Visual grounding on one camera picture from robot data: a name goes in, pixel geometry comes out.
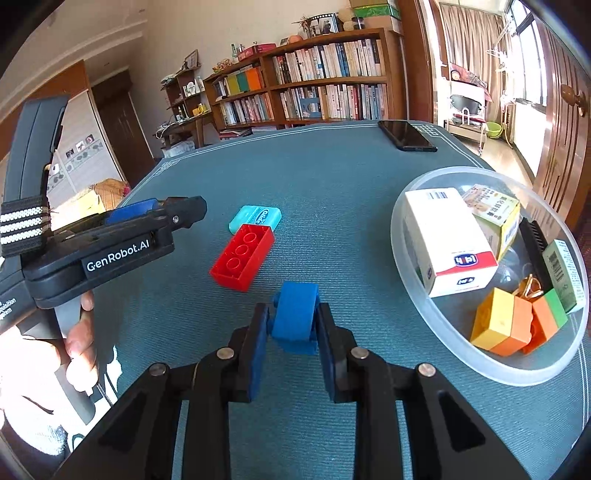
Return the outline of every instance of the silver rivet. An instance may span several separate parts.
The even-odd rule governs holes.
[[[432,377],[435,375],[437,370],[431,364],[420,364],[418,366],[418,372],[424,377]]]
[[[225,346],[220,348],[216,355],[220,360],[230,360],[234,356],[234,350],[228,346]]]
[[[356,346],[351,349],[351,355],[359,360],[363,360],[364,358],[369,357],[369,350],[363,348],[362,346]]]
[[[152,364],[150,365],[150,375],[153,377],[159,377],[160,375],[164,375],[166,372],[166,365],[164,364]]]

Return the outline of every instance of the black phone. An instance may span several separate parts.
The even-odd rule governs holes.
[[[378,126],[399,150],[436,152],[437,147],[406,120],[380,120]]]

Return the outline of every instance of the beige curtain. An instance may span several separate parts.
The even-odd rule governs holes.
[[[488,85],[492,103],[486,108],[486,119],[501,123],[501,93],[506,89],[506,74],[497,72],[499,59],[486,53],[495,46],[505,19],[473,8],[440,4],[449,61],[470,70]],[[504,35],[499,51],[508,52],[509,42]]]

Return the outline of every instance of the plastic bowl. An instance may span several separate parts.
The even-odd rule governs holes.
[[[538,220],[548,243],[556,238],[566,241],[583,282],[585,298],[589,298],[583,258],[573,235],[556,212],[536,193],[517,181],[482,168],[449,167],[434,170],[413,180],[402,191],[394,206],[390,226],[392,251],[400,278],[433,333],[467,366],[506,385],[526,387],[541,384],[558,375],[574,357],[586,329],[588,302],[584,308],[569,315],[568,323],[546,344],[529,355],[518,352],[502,357],[480,350],[469,342],[476,308],[492,288],[514,291],[519,281],[531,273],[530,259],[520,234],[503,257],[489,285],[481,290],[431,299],[417,274],[417,259],[404,222],[404,192],[455,187],[460,194],[464,194],[476,183],[516,197],[521,202],[521,215],[528,220]]]
[[[503,127],[501,127],[496,122],[487,122],[486,126],[488,127],[488,138],[499,138],[503,133]]]

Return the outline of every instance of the blue logo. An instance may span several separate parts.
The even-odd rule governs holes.
[[[461,280],[457,281],[457,285],[466,285],[467,283],[472,283],[474,281],[474,277],[466,277]]]
[[[478,263],[476,255],[456,255],[453,259],[458,267],[471,267],[472,265],[476,265]]]
[[[260,225],[261,223],[263,223],[265,221],[265,218],[267,218],[267,215],[269,215],[268,208],[264,209],[261,213],[258,214],[258,217],[256,217],[255,219],[255,225]]]

